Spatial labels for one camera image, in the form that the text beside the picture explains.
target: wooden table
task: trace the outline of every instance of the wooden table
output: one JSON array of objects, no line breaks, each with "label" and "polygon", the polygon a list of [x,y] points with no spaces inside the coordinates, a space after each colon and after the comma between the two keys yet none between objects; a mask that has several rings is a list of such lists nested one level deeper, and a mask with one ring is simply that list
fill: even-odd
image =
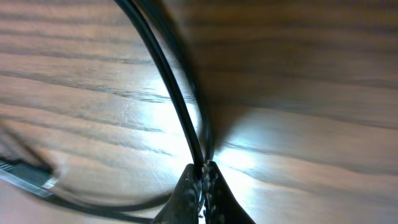
[{"label": "wooden table", "polygon": [[[257,223],[398,223],[398,2],[164,5],[210,102],[215,161]],[[116,4],[4,0],[0,18],[0,119],[57,165],[60,183],[118,202],[171,191],[192,159]],[[0,189],[2,224],[118,223]]]}]

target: black wire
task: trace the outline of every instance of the black wire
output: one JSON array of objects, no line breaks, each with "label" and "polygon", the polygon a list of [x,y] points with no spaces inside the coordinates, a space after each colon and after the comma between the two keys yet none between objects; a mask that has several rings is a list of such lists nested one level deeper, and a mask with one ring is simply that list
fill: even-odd
[{"label": "black wire", "polygon": [[160,48],[160,45],[155,38],[155,35],[152,33],[148,23],[144,19],[144,16],[140,13],[138,7],[131,0],[114,1],[124,11],[130,21],[133,23],[134,27],[137,29],[139,35],[143,39],[150,55],[152,56],[159,70],[159,73],[174,104],[174,108],[177,112],[178,118],[180,119],[182,129],[191,150],[193,163],[196,167],[196,170],[198,171],[198,175],[200,175],[199,172],[201,171],[201,167],[204,163],[203,154],[201,153],[199,140],[197,138],[195,129],[193,128],[193,124],[190,119],[187,107],[182,97],[180,88],[178,87],[177,81],[175,80],[173,72],[170,68],[170,65],[162,49]]},{"label": "black wire", "polygon": [[117,219],[117,220],[121,220],[121,221],[135,222],[135,223],[142,223],[142,224],[148,224],[148,223],[151,223],[151,221],[152,221],[151,218],[134,217],[134,216],[126,215],[124,213],[104,212],[103,210],[97,210],[94,208],[84,207],[81,205],[70,203],[70,202],[68,202],[60,197],[57,197],[55,195],[45,197],[45,198],[39,197],[34,194],[31,194],[31,195],[37,199],[43,200],[43,201],[51,203],[53,205],[57,205],[59,207],[67,208],[70,210],[82,212],[82,213],[89,214],[89,215],[95,215],[98,217],[112,218],[112,219]]},{"label": "black wire", "polygon": [[[165,55],[162,51],[162,49],[159,46],[159,43],[157,42],[154,34],[152,33],[150,27],[148,26],[148,23],[140,13],[139,9],[137,6],[131,1],[131,0],[114,0],[119,7],[124,11],[124,13],[128,16],[130,21],[133,23],[133,25],[136,27],[138,33],[140,34],[141,38],[143,39],[145,45],[147,46],[152,58],[154,59],[155,64],[157,65],[157,68],[161,74],[161,77],[165,83],[165,86],[167,87],[167,90],[169,92],[169,95],[172,99],[172,102],[174,104],[175,110],[177,112],[178,118],[180,119],[180,123],[182,125],[185,137],[188,142],[188,146],[190,148],[194,165],[196,170],[198,171],[198,178],[200,178],[200,171],[201,167],[204,163],[203,159],[203,154],[201,153],[201,148],[199,144],[199,140],[197,138],[195,129],[193,128],[192,121],[190,119],[190,115],[188,113],[186,104],[183,100],[183,96],[181,94],[181,91],[178,87],[178,84],[175,80],[175,77],[170,69],[170,65],[165,58]],[[204,124],[204,130],[205,130],[205,138],[206,138],[206,159],[211,159],[214,154],[213,150],[213,138],[212,138],[212,133],[211,133],[211,126],[210,126],[210,116],[208,114],[207,108],[206,108],[206,103],[204,98],[201,96],[200,92],[198,91],[198,87],[196,86],[194,80],[193,80],[193,68],[190,65],[189,61],[186,59],[186,53],[182,50],[181,45],[179,45],[179,39],[176,36],[170,27],[168,27],[167,23],[160,23],[158,25],[160,27],[160,31],[162,31],[163,35],[166,37],[166,41],[172,46],[171,49],[174,51],[177,60],[181,63],[182,68],[184,69],[184,72],[187,76],[188,81],[190,82],[193,94],[195,95],[195,98],[197,99],[200,113],[202,116],[203,124]],[[39,160],[40,162],[43,162],[45,165],[49,165],[46,163],[46,161],[42,160],[40,156],[36,155],[36,153],[26,145],[22,144],[28,151],[35,157],[35,159]],[[71,210],[76,210],[79,212],[87,213],[90,215],[96,215],[100,217],[106,217],[106,218],[113,218],[113,219],[118,219],[118,220],[123,220],[123,221],[129,221],[129,222],[138,222],[138,223],[150,223],[152,221],[151,218],[142,218],[142,217],[133,217],[129,216],[120,212],[131,210],[131,209],[137,209],[137,208],[149,208],[150,205],[155,205],[159,201],[163,201],[164,196],[155,198],[155,200],[150,201],[151,203],[145,204],[139,204],[139,205],[127,205],[127,206],[118,206],[118,207],[109,207],[109,206],[104,206],[104,205],[93,205],[90,203],[87,203],[87,207],[81,206],[75,203],[68,202],[67,200],[64,200],[56,195],[53,195],[51,197],[46,197],[46,198],[40,198],[36,196],[39,199],[42,199],[46,202],[52,203],[54,205],[61,206],[63,208],[68,208]]]},{"label": "black wire", "polygon": [[[59,188],[61,190],[68,192],[69,194],[75,194],[74,191],[69,188],[65,188],[65,187],[59,187]],[[142,202],[142,203],[135,204],[135,205],[113,205],[113,206],[100,205],[97,203],[90,203],[90,202],[82,201],[80,199],[78,199],[79,200],[78,204],[85,206],[85,207],[92,208],[92,209],[96,209],[96,210],[103,210],[106,212],[135,212],[135,211],[145,210],[145,209],[154,208],[154,207],[163,205],[163,204],[167,203],[170,196],[171,196],[171,194],[159,195],[159,196],[156,196],[154,198],[147,200],[146,202]]]},{"label": "black wire", "polygon": [[211,127],[211,119],[209,115],[208,105],[205,97],[202,95],[198,82],[196,80],[197,73],[190,62],[190,57],[183,40],[177,34],[175,29],[170,25],[170,19],[165,12],[156,5],[153,0],[134,0],[139,7],[145,12],[145,15],[155,25],[156,29],[162,34],[166,43],[172,50],[182,70],[191,86],[192,93],[198,103],[205,137],[205,160],[212,160],[214,156],[214,140],[213,130]]}]

